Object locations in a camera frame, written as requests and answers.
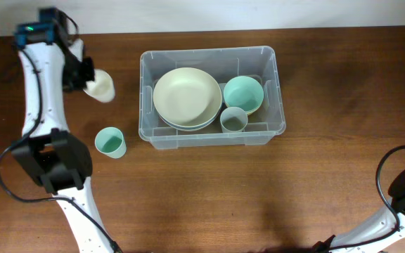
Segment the cream cup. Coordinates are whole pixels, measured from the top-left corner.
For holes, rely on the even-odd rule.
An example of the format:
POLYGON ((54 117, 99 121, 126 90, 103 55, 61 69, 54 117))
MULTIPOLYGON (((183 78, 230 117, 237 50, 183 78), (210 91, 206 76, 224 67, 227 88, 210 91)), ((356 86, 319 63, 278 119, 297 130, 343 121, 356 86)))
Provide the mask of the cream cup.
POLYGON ((102 103, 109 103, 115 98, 112 77, 104 70, 95 69, 94 80, 86 83, 84 92, 102 103))

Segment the beige plate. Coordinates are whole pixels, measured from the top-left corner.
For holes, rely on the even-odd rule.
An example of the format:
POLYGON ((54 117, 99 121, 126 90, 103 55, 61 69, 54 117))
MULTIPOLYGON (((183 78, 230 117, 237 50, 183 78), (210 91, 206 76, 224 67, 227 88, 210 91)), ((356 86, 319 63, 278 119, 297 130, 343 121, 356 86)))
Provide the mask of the beige plate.
POLYGON ((168 122, 190 127, 207 122, 217 113, 222 93, 210 74, 197 68, 180 67, 158 79, 153 104, 168 122))

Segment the grey cup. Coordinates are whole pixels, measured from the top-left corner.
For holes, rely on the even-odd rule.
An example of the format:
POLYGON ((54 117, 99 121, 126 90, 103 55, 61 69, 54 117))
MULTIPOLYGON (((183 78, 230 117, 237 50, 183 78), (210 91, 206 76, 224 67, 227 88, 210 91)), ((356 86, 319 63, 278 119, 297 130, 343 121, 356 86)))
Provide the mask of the grey cup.
POLYGON ((221 113, 220 124, 223 133, 242 132, 248 124, 248 115, 241 108, 229 107, 221 113))

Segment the mint green bowl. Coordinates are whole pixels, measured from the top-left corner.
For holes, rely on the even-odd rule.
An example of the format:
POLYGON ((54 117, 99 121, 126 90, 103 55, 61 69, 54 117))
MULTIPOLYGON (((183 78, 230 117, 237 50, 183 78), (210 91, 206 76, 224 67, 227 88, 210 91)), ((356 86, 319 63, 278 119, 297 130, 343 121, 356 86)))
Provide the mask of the mint green bowl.
POLYGON ((237 107, 251 115, 262 105, 264 90, 256 79, 238 76, 226 83, 223 97, 226 107, 237 107))

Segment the yellow bowl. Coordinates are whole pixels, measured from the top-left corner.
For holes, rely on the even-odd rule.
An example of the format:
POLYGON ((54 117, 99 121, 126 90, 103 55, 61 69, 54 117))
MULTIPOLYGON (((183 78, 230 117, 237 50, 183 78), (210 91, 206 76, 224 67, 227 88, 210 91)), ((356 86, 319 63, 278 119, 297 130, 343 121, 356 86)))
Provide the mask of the yellow bowl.
POLYGON ((248 110, 246 113, 247 113, 247 115, 249 116, 249 115, 251 115, 251 114, 257 112, 259 109, 260 109, 260 107, 257 107, 257 108, 255 108, 254 110, 248 110))

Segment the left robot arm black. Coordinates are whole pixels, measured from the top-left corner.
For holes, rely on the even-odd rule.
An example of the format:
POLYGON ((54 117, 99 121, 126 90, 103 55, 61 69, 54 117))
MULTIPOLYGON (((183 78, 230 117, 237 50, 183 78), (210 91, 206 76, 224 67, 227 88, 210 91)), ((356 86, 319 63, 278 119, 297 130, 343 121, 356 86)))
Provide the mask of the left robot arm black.
POLYGON ((25 78, 22 137, 10 149, 28 176, 62 209, 80 252, 120 252, 103 226, 91 192, 89 149, 70 133, 63 92, 95 79, 81 39, 69 38, 57 20, 18 25, 15 31, 25 78))

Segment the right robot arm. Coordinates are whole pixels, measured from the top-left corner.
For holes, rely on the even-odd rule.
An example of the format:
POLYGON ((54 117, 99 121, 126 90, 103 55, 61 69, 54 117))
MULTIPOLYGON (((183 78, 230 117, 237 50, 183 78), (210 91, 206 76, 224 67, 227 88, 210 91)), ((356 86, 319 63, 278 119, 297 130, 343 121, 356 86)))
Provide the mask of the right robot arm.
POLYGON ((405 169, 391 183, 388 189, 389 197, 385 197, 380 182, 385 162, 400 150, 405 150, 405 145, 388 151, 376 169, 376 189, 384 207, 351 231, 333 235, 324 242, 316 243, 311 249, 312 252, 382 252, 405 238, 405 169))

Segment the clear plastic storage container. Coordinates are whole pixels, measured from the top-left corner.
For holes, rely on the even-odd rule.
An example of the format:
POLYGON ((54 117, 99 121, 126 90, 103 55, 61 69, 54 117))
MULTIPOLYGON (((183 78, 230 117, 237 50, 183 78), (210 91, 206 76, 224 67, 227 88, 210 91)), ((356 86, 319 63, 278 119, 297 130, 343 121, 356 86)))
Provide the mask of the clear plastic storage container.
POLYGON ((270 46, 146 51, 140 57, 139 136, 157 150, 211 145, 265 145, 285 131, 286 121, 275 51, 270 46), (256 79, 264 90, 260 109, 249 115, 241 133, 223 133, 219 120, 197 131, 180 131, 164 123, 153 105, 161 76, 194 67, 219 84, 237 76, 256 79))

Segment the mint green cup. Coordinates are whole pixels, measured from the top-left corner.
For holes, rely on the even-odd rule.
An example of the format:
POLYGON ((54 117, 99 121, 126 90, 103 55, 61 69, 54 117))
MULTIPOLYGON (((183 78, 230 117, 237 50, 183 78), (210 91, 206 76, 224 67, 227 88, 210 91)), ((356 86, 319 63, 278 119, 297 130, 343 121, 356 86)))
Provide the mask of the mint green cup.
POLYGON ((127 151, 123 133, 113 126, 101 129, 94 141, 96 149, 113 159, 121 158, 127 151))

